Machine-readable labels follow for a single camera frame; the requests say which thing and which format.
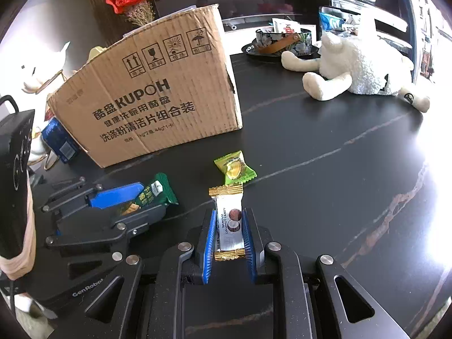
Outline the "blue soda can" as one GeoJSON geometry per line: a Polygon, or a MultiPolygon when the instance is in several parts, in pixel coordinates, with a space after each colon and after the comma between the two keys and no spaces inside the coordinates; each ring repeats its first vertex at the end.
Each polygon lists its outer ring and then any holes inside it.
{"type": "Polygon", "coordinates": [[[44,127],[42,138],[64,164],[70,162],[81,151],[77,142],[55,117],[44,127]]]}

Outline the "green cracker packet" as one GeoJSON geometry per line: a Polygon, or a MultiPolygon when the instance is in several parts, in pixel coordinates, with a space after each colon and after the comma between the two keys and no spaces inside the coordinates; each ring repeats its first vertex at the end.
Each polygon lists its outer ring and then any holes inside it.
{"type": "Polygon", "coordinates": [[[178,205],[179,201],[170,186],[168,176],[165,173],[159,172],[134,200],[128,202],[121,209],[120,215],[125,216],[145,207],[157,205],[169,206],[170,204],[178,205]]]}

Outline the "white shell bowl lower tier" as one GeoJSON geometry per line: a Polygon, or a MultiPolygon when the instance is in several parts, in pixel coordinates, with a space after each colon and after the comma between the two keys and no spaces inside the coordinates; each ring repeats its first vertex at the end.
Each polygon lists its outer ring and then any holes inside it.
{"type": "Polygon", "coordinates": [[[69,46],[70,41],[60,51],[50,51],[39,57],[37,62],[23,66],[22,91],[26,94],[38,94],[62,73],[69,46]]]}

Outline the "black round tray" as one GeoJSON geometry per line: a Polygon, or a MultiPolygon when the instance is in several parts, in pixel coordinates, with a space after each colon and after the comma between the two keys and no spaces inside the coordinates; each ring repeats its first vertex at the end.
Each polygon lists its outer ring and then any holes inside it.
{"type": "MultiPolygon", "coordinates": [[[[241,48],[241,51],[244,54],[246,54],[248,57],[255,59],[255,60],[260,60],[260,61],[265,61],[265,62],[280,62],[281,61],[282,51],[278,51],[278,52],[272,53],[272,54],[262,54],[261,52],[259,52],[259,50],[256,49],[256,47],[254,46],[254,43],[255,43],[255,41],[245,44],[241,48]]],[[[315,46],[312,46],[311,50],[308,54],[299,54],[299,55],[297,55],[297,57],[299,59],[303,59],[303,60],[320,58],[319,49],[315,46]]]]}

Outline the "white gold chocolate candy packet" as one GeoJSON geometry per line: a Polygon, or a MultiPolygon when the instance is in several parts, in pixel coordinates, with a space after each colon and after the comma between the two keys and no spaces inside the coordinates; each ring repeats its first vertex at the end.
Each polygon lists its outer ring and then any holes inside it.
{"type": "Polygon", "coordinates": [[[242,235],[242,184],[223,185],[208,190],[216,207],[214,259],[228,261],[245,256],[242,235]]]}

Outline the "brown cardboard box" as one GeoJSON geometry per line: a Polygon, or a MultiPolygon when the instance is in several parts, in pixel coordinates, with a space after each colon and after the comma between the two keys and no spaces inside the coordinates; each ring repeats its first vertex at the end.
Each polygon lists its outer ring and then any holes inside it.
{"type": "Polygon", "coordinates": [[[100,167],[242,127],[219,8],[138,28],[87,62],[47,103],[100,167]]]}

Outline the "small green candy packet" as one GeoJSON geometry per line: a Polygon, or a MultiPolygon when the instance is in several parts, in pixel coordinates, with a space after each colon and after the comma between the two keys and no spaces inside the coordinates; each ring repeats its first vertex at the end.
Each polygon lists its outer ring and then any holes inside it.
{"type": "Polygon", "coordinates": [[[215,159],[214,164],[225,175],[225,185],[244,184],[257,176],[256,171],[246,164],[241,150],[215,159]]]}

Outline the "white plush sheep toy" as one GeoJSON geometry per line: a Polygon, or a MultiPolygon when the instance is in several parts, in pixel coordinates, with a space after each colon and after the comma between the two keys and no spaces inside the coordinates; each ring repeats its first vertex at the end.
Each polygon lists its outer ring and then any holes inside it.
{"type": "Polygon", "coordinates": [[[413,62],[378,36],[323,34],[320,57],[304,60],[281,54],[287,70],[303,73],[303,88],[313,99],[328,101],[345,91],[357,95],[398,96],[420,112],[430,100],[412,83],[413,62]]]}

